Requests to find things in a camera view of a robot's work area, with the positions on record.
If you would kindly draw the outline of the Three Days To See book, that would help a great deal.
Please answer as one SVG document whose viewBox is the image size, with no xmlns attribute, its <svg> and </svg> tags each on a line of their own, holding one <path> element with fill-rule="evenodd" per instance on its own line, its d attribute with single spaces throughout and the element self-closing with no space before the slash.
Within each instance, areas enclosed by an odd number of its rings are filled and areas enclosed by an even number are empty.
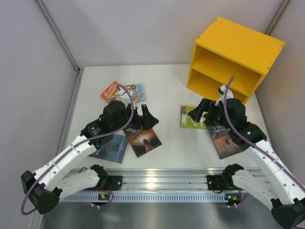
<svg viewBox="0 0 305 229">
<path fill-rule="evenodd" d="M 137 157 L 141 157 L 162 145 L 153 129 L 135 130 L 127 128 L 123 132 Z"/>
</svg>

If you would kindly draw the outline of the orange treehouse book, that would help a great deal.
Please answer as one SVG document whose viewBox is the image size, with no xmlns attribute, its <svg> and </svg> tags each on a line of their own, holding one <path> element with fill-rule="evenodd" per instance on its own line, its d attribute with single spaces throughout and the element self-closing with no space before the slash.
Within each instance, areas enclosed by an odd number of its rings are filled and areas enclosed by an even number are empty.
<svg viewBox="0 0 305 229">
<path fill-rule="evenodd" d="M 107 102 L 110 101 L 122 101 L 122 97 L 125 94 L 125 90 L 122 88 L 118 88 L 118 82 L 114 81 L 110 86 L 105 89 L 102 94 L 101 98 L 106 100 Z"/>
</svg>

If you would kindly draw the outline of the Tale Of Two Cities book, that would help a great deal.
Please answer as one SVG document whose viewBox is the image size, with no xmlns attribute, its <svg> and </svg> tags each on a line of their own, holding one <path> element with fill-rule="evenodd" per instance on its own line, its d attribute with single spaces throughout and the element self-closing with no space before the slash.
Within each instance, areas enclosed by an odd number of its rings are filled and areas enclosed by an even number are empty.
<svg viewBox="0 0 305 229">
<path fill-rule="evenodd" d="M 246 150 L 245 146 L 239 146 L 234 143 L 229 136 L 229 131 L 221 126 L 207 126 L 214 147 L 220 159 L 238 154 Z"/>
</svg>

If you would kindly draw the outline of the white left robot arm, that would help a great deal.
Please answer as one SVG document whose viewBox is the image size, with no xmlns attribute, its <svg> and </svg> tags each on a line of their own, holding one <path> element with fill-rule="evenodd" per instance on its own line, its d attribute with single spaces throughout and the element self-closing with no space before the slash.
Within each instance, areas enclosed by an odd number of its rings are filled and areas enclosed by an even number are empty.
<svg viewBox="0 0 305 229">
<path fill-rule="evenodd" d="M 85 189 L 101 190 L 110 195 L 107 189 L 109 175 L 102 166 L 93 165 L 76 175 L 66 175 L 79 162 L 110 142 L 117 132 L 128 127 L 150 130 L 159 123 L 147 105 L 141 105 L 141 109 L 142 115 L 138 115 L 133 103 L 109 102 L 99 118 L 87 124 L 54 159 L 34 172 L 27 170 L 21 175 L 25 200 L 30 200 L 34 209 L 43 215 L 67 196 Z"/>
</svg>

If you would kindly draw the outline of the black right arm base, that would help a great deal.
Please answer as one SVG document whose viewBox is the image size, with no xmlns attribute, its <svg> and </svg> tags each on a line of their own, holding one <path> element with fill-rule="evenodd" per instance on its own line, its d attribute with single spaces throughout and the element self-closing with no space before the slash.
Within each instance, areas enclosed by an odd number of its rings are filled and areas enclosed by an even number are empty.
<svg viewBox="0 0 305 229">
<path fill-rule="evenodd" d="M 239 164 L 233 164 L 228 165 L 220 175 L 207 175 L 208 190 L 217 194 L 227 190 L 238 190 L 238 187 L 233 183 L 232 176 L 239 170 L 244 170 L 244 168 Z"/>
</svg>

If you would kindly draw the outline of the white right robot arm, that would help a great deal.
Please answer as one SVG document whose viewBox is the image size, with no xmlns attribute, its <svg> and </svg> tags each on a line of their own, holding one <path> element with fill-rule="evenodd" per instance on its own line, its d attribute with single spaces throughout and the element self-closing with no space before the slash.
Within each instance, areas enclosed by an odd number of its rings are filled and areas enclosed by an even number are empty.
<svg viewBox="0 0 305 229">
<path fill-rule="evenodd" d="M 305 187 L 287 169 L 255 124 L 247 120 L 245 106 L 236 98 L 218 101 L 202 99 L 188 112 L 195 122 L 228 130 L 231 140 L 260 167 L 268 183 L 255 178 L 239 164 L 228 165 L 212 179 L 210 189 L 240 188 L 263 203 L 284 229 L 293 229 L 305 220 Z"/>
</svg>

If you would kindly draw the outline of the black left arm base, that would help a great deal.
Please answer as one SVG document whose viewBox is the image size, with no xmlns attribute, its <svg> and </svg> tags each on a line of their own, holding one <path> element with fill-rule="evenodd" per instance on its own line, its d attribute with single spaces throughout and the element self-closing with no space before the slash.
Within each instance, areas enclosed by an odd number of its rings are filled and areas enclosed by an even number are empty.
<svg viewBox="0 0 305 229">
<path fill-rule="evenodd" d="M 98 182 L 93 187 L 88 187 L 85 190 L 104 190 L 104 191 L 118 191 L 122 187 L 122 176 L 109 175 L 102 166 L 93 165 L 90 170 L 97 173 Z"/>
</svg>

